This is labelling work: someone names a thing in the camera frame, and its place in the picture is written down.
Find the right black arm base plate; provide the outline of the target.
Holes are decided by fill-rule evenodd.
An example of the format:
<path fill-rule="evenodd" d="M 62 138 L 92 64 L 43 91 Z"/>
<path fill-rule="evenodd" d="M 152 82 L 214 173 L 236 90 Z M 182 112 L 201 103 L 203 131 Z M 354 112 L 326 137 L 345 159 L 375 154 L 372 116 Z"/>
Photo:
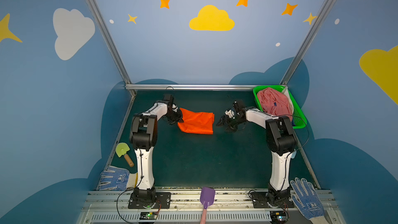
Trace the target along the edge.
<path fill-rule="evenodd" d="M 294 208 L 291 195 L 288 190 L 254 191 L 248 193 L 254 208 Z"/>

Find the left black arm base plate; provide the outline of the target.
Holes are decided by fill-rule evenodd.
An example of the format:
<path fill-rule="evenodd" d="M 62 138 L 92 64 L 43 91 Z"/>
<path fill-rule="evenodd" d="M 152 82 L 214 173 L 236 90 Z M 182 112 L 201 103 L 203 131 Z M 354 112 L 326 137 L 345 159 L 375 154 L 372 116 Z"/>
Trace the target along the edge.
<path fill-rule="evenodd" d="M 156 192 L 155 195 L 150 194 L 144 197 L 130 195 L 128 209 L 169 209 L 171 204 L 170 192 Z"/>

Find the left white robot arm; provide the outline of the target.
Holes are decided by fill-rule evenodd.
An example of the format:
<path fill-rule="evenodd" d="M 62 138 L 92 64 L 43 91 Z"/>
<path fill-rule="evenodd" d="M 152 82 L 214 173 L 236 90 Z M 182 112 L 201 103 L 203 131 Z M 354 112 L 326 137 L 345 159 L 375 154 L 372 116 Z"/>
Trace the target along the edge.
<path fill-rule="evenodd" d="M 135 114 L 131 124 L 130 142 L 137 158 L 139 190 L 154 187 L 153 150 L 158 139 L 158 121 L 166 117 L 171 123 L 182 121 L 182 112 L 172 100 L 156 101 L 149 110 Z"/>

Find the orange t shirt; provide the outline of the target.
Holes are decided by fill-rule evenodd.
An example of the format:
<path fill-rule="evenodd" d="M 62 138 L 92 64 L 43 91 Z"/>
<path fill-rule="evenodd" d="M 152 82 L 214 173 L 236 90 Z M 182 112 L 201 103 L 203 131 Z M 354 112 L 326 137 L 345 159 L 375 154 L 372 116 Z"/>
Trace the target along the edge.
<path fill-rule="evenodd" d="M 213 135 L 214 113 L 196 113 L 184 108 L 180 110 L 182 112 L 182 122 L 177 123 L 177 125 L 182 132 Z"/>

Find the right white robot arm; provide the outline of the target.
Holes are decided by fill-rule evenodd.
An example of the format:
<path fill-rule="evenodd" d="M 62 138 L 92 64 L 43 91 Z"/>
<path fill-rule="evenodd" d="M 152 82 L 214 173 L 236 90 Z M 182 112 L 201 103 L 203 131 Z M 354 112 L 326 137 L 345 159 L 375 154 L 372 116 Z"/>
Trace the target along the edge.
<path fill-rule="evenodd" d="M 269 189 L 281 194 L 289 189 L 290 160 L 297 145 L 291 120 L 286 115 L 274 116 L 248 107 L 225 111 L 216 125 L 235 132 L 240 124 L 246 122 L 255 123 L 266 130 L 266 142 L 272 154 Z"/>

